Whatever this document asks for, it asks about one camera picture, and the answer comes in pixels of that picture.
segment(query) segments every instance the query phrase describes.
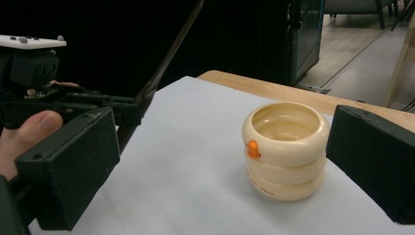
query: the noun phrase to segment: human hand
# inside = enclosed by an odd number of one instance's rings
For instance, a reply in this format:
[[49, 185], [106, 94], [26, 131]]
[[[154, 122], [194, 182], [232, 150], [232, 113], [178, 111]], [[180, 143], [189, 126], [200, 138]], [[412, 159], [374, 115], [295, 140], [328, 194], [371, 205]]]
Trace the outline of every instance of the human hand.
[[0, 137], [0, 174], [7, 180], [18, 174], [15, 158], [48, 137], [64, 124], [54, 111], [42, 111], [29, 117], [19, 129], [3, 129]]

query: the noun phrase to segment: floor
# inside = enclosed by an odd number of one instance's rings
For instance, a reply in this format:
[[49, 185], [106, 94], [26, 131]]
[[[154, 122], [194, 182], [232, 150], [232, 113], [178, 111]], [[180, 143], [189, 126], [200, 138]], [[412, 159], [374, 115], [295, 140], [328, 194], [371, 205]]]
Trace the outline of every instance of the floor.
[[[384, 105], [393, 70], [409, 26], [409, 22], [399, 22], [391, 30], [396, 18], [389, 17], [387, 11], [385, 20], [387, 27], [381, 35], [317, 92], [373, 105]], [[334, 19], [325, 15], [323, 26], [372, 27], [380, 30], [377, 16], [337, 15]], [[390, 108], [403, 110], [414, 98], [415, 77], [409, 79]], [[415, 113], [415, 108], [405, 111]]]

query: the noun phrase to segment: black cable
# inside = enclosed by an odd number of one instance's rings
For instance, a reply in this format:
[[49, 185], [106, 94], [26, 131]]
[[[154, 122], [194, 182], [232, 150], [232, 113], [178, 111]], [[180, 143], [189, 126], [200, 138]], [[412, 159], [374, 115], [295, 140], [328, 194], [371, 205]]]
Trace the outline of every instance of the black cable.
[[407, 105], [407, 106], [405, 106], [405, 107], [403, 107], [402, 109], [401, 109], [401, 111], [405, 111], [405, 112], [407, 112], [407, 111], [409, 111], [410, 109], [412, 109], [413, 107], [415, 106], [415, 98]]
[[[205, 0], [199, 0], [196, 6], [193, 8], [192, 12], [190, 13], [189, 17], [187, 18], [186, 22], [183, 24], [182, 28], [180, 29], [178, 35], [176, 36], [173, 44], [168, 49], [167, 54], [161, 61], [158, 69], [151, 77], [151, 79], [145, 84], [145, 86], [137, 93], [135, 97], [135, 103], [140, 105], [142, 118], [144, 114], [147, 112], [150, 104], [153, 101], [153, 97], [158, 90], [159, 82], [167, 69], [168, 65], [170, 64], [171, 60], [173, 59], [175, 53], [179, 49], [181, 43], [184, 41], [188, 31], [192, 27], [193, 23], [195, 22], [199, 12], [201, 11]], [[137, 126], [120, 126], [116, 132], [119, 144], [119, 150], [122, 153], [125, 146], [127, 145], [129, 139], [133, 135]]]

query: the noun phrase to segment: white paper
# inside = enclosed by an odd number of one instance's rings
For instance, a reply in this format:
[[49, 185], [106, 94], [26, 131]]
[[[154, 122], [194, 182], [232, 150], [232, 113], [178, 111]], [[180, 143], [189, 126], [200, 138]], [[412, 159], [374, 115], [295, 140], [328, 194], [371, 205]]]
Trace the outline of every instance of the white paper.
[[[415, 226], [393, 223], [330, 161], [310, 198], [260, 197], [246, 175], [242, 124], [271, 102], [193, 77], [158, 91], [70, 234], [415, 234]], [[42, 231], [36, 221], [30, 230], [68, 234]]]

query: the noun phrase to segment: cream ring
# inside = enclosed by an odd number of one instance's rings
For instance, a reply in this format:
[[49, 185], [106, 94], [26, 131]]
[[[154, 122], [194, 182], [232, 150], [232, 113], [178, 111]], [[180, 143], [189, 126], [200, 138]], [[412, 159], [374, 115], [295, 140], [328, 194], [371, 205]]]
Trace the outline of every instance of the cream ring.
[[252, 111], [244, 121], [242, 138], [249, 151], [271, 165], [296, 166], [316, 161], [326, 153], [330, 123], [307, 105], [272, 103]]
[[273, 183], [280, 184], [301, 184], [309, 181], [320, 173], [326, 165], [327, 158], [325, 155], [320, 156], [314, 162], [299, 166], [278, 166], [265, 163], [261, 160], [255, 160], [245, 154], [247, 167], [252, 173]]
[[324, 179], [324, 170], [320, 174], [302, 184], [284, 185], [272, 183], [251, 172], [247, 168], [248, 178], [254, 188], [261, 194], [279, 201], [298, 201], [314, 194]]

